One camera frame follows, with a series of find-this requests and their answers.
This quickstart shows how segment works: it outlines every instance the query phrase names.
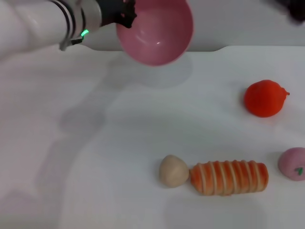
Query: orange striped pastry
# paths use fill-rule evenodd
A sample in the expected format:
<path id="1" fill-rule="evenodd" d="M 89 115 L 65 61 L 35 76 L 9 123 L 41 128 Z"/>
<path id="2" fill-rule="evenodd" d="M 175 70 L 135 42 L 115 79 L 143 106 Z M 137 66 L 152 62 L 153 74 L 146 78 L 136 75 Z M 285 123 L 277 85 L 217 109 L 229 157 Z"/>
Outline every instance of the orange striped pastry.
<path id="1" fill-rule="evenodd" d="M 268 170 L 255 161 L 225 161 L 198 163 L 190 169 L 191 183 L 206 196 L 228 196 L 264 191 L 268 184 Z"/>

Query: white tabletop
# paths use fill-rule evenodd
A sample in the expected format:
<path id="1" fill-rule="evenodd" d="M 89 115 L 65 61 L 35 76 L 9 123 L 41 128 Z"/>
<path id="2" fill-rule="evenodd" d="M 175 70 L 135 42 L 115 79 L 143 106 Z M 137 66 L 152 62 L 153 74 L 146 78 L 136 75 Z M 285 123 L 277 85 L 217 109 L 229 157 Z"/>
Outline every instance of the white tabletop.
<path id="1" fill-rule="evenodd" d="M 281 152 L 305 146 L 305 48 L 189 52 L 160 68 L 122 52 L 57 47 L 0 64 L 1 229 L 303 228 L 305 182 Z M 260 119 L 241 104 L 262 79 L 290 96 Z M 160 160 L 264 162 L 262 193 L 203 197 L 166 189 Z"/>

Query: white wall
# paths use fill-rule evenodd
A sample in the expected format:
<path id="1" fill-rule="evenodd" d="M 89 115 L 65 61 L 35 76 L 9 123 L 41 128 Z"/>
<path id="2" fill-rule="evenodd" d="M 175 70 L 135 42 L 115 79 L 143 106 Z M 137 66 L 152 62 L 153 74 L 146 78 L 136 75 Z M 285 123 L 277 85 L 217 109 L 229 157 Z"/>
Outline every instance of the white wall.
<path id="1" fill-rule="evenodd" d="M 305 27 L 289 22 L 264 0 L 188 0 L 195 33 L 190 51 L 212 51 L 226 45 L 305 45 Z M 98 50 L 119 50 L 115 26 L 86 37 Z"/>

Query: toy food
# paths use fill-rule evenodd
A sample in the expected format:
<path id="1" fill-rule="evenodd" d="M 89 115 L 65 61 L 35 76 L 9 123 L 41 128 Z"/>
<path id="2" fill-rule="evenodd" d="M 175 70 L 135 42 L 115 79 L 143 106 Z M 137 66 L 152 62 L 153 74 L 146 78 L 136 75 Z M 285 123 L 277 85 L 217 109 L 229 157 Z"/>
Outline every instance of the toy food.
<path id="1" fill-rule="evenodd" d="M 189 168 L 180 158 L 168 155 L 160 164 L 159 179 L 167 187 L 178 187 L 189 178 Z"/>
<path id="2" fill-rule="evenodd" d="M 289 93 L 278 83 L 262 80 L 248 87 L 244 94 L 244 105 L 258 117 L 270 117 L 283 108 L 287 95 Z"/>
<path id="3" fill-rule="evenodd" d="M 191 184 L 203 195 L 261 192 L 268 184 L 268 170 L 255 161 L 198 163 L 190 170 Z"/>
<path id="4" fill-rule="evenodd" d="M 292 180 L 305 180 L 305 148 L 285 151 L 278 160 L 278 167 L 282 174 Z"/>

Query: pink plastic bowl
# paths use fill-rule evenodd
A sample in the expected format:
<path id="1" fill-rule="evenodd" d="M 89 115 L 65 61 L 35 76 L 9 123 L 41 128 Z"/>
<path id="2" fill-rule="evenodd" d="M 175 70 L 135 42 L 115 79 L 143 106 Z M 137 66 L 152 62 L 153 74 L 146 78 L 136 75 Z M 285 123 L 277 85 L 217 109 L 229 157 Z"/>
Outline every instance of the pink plastic bowl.
<path id="1" fill-rule="evenodd" d="M 137 0 L 138 15 L 131 29 L 117 24 L 122 48 L 146 65 L 158 66 L 179 58 L 193 36 L 192 12 L 185 0 Z"/>

